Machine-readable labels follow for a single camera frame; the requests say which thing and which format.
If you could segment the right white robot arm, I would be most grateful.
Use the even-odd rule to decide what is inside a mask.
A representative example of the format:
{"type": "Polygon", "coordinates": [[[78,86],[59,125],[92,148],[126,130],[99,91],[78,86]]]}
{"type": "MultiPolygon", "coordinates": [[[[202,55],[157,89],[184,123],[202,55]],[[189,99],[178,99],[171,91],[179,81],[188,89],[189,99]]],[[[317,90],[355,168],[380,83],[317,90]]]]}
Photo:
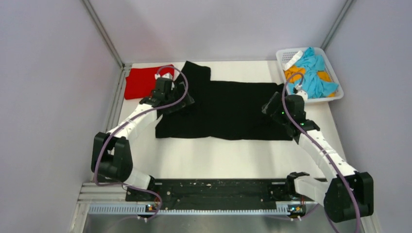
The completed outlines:
{"type": "Polygon", "coordinates": [[[305,172],[287,176],[285,194],[291,200],[306,196],[323,206],[334,223],[374,213],[374,180],[347,163],[327,142],[320,127],[307,119],[300,95],[275,92],[262,112],[285,127],[286,133],[315,162],[325,176],[320,181],[305,172]]]}

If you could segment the black t shirt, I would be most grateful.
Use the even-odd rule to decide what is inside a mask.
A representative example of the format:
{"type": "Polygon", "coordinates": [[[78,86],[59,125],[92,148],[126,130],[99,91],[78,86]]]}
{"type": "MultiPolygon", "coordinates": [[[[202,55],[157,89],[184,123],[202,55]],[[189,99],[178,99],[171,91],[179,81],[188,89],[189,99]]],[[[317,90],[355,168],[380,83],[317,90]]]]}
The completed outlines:
{"type": "Polygon", "coordinates": [[[156,138],[290,141],[286,129],[262,112],[282,84],[212,81],[212,69],[186,61],[183,74],[194,103],[164,114],[156,138]]]}

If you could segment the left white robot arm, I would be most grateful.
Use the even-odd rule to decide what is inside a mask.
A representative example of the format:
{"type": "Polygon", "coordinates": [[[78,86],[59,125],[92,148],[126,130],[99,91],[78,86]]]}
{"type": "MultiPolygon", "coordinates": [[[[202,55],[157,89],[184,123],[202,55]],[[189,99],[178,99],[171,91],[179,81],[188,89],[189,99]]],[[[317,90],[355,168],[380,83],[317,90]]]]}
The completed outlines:
{"type": "Polygon", "coordinates": [[[137,191],[143,200],[161,197],[153,176],[139,171],[131,151],[132,141],[160,117],[193,104],[186,78],[181,82],[158,78],[150,95],[139,101],[134,111],[119,125],[94,137],[91,159],[93,181],[97,186],[124,185],[137,191]]]}

